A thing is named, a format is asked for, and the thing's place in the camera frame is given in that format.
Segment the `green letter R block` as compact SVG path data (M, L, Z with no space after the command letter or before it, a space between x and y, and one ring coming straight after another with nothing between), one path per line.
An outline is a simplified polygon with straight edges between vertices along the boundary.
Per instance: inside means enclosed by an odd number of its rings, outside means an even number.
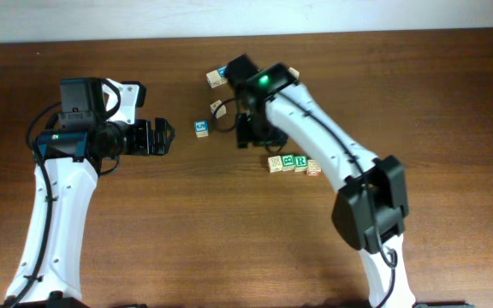
M294 171L304 172L308 169L307 156L294 156Z

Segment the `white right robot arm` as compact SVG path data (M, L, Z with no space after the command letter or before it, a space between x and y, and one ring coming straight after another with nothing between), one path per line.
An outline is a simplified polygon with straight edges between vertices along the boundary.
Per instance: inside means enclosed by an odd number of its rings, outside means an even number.
M282 63L259 69L246 55L224 75L237 104L237 145L282 146L292 139L336 191L331 220L359 253L372 307L413 307L402 244L409 213L404 166L379 158L347 135Z

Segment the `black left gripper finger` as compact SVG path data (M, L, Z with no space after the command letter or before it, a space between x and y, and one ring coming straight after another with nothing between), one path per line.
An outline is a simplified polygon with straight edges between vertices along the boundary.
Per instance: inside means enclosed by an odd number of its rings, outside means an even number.
M174 136L155 136L154 137L154 154L157 156L164 156L169 152L170 145L175 137Z
M155 135L158 138L174 138L175 129L164 118L155 119Z

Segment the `red sided wooden block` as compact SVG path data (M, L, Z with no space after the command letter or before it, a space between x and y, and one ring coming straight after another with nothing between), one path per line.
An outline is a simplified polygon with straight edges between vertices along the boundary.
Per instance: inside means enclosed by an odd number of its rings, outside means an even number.
M309 176L319 176L322 173L322 168L319 163L314 159L307 161L306 174Z

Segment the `green letter B block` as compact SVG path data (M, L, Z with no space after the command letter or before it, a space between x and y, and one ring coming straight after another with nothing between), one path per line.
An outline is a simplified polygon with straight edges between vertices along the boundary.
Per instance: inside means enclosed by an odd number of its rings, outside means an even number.
M295 169L294 154L282 155L282 171L293 171Z

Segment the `wooden letter M block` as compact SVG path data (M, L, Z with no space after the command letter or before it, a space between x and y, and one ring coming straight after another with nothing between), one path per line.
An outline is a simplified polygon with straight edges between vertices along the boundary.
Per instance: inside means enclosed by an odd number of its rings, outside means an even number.
M271 173L281 172L283 168L282 157L274 156L268 158L268 169Z

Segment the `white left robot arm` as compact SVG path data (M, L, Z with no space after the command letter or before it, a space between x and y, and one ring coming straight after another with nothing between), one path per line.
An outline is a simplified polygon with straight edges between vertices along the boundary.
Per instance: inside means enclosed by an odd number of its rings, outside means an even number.
M138 81L64 79L60 94L41 112L47 119L43 130L37 136L26 132L35 196L6 307L80 305L81 248L98 180L115 172L123 156L166 155L175 137L166 119L137 118L146 98Z

